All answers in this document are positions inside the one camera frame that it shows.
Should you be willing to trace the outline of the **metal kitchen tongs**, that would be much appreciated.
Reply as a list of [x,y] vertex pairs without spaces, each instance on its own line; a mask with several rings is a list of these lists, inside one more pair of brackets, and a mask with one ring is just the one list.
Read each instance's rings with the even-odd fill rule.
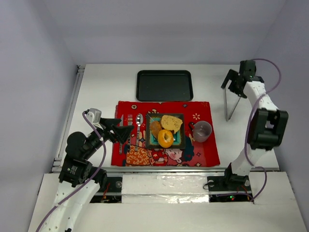
[[229,110],[229,108],[228,108],[227,90],[226,90],[226,87],[225,87],[224,90],[223,90],[223,97],[224,97],[224,114],[225,114],[225,120],[226,120],[226,122],[228,122],[228,121],[231,119],[231,117],[232,117],[232,115],[233,115],[233,113],[234,113],[234,111],[235,111],[235,109],[236,109],[236,107],[237,107],[237,105],[238,105],[238,103],[239,103],[241,97],[238,97],[238,98],[237,98],[237,100],[236,100],[234,106],[233,106],[230,110]]

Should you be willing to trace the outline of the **small brown bread roll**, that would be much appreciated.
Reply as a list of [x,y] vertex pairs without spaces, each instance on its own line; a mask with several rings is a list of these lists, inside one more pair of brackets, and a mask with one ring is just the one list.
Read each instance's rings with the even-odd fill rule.
[[150,131],[152,133],[152,135],[154,136],[154,138],[158,138],[158,134],[159,132],[162,130],[161,124],[159,121],[152,121],[150,123]]

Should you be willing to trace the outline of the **glazed orange donut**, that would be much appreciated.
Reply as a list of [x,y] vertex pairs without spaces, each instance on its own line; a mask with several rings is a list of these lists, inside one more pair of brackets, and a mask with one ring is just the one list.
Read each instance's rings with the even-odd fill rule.
[[163,148],[169,148],[174,142],[173,134],[169,130],[160,130],[158,133],[158,143]]

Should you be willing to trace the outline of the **toasted bread slice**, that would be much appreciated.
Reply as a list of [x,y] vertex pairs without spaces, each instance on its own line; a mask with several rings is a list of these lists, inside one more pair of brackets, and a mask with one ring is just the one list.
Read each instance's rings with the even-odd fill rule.
[[161,127],[176,134],[183,124],[183,121],[175,116],[163,115],[160,120]]

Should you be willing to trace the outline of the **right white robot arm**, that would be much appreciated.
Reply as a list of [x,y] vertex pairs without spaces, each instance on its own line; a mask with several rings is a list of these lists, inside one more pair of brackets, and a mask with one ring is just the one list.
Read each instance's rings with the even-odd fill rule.
[[249,173],[259,159],[281,145],[288,121],[287,111],[280,110],[265,89],[262,77],[256,74],[256,60],[243,60],[239,71],[230,69],[221,88],[248,99],[252,110],[245,133],[244,148],[225,170],[223,186],[236,190],[249,179]]

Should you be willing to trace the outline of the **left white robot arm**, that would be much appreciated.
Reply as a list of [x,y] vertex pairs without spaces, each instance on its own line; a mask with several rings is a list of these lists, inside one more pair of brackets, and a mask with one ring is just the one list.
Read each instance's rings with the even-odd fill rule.
[[94,195],[107,186],[107,172],[89,161],[106,141],[124,144],[134,126],[120,126],[118,118],[90,117],[82,113],[92,128],[85,136],[72,133],[67,139],[66,156],[59,174],[59,184],[51,210],[37,227],[38,232],[72,232]]

